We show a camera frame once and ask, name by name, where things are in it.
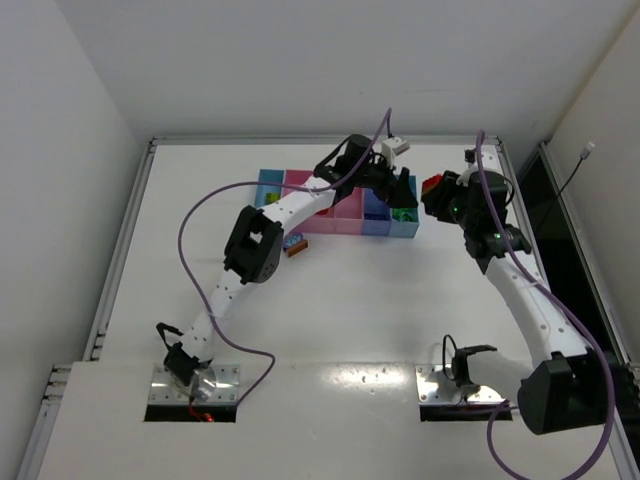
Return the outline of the multicolour lego block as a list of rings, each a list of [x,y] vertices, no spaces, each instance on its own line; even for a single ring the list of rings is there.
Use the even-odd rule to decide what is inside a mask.
[[[436,174],[425,179],[421,186],[421,202],[425,209],[429,209],[434,205],[439,193],[439,185],[443,179],[442,174]]]

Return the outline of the purple lego brick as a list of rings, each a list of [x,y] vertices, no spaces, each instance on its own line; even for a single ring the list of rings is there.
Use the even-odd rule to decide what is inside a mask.
[[[383,215],[383,214],[378,214],[378,213],[365,213],[364,214],[364,219],[365,220],[377,220],[377,221],[386,221],[388,220],[388,216],[387,215]]]

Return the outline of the yellow lego brick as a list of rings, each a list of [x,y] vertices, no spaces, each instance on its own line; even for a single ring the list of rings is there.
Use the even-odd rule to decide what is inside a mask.
[[[264,204],[270,205],[277,202],[280,199],[280,194],[277,192],[267,192],[264,197]]]

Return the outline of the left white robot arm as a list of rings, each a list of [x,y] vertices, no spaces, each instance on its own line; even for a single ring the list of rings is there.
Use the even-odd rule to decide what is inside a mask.
[[[215,357],[214,341],[250,353],[250,348],[230,340],[222,321],[250,287],[268,281],[278,268],[286,235],[322,210],[330,209],[357,188],[371,190],[392,209],[414,208],[418,202],[409,183],[409,170],[396,168],[396,158],[409,148],[406,139],[391,136],[377,142],[352,134],[334,148],[313,169],[300,186],[292,185],[279,200],[240,212],[223,251],[223,273],[212,294],[203,294],[203,314],[186,331],[159,323],[159,333],[177,335],[166,346],[166,370],[184,386]]]

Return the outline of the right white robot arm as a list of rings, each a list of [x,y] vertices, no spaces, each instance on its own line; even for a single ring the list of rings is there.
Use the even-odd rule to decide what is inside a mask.
[[[488,386],[515,403],[536,435],[612,428],[613,360],[597,352],[535,276],[530,243],[507,221],[508,196],[505,177],[493,171],[446,171],[422,184],[425,212],[461,227],[466,251],[505,301],[530,355],[521,363],[488,344],[458,348],[451,360],[453,380],[460,388]]]

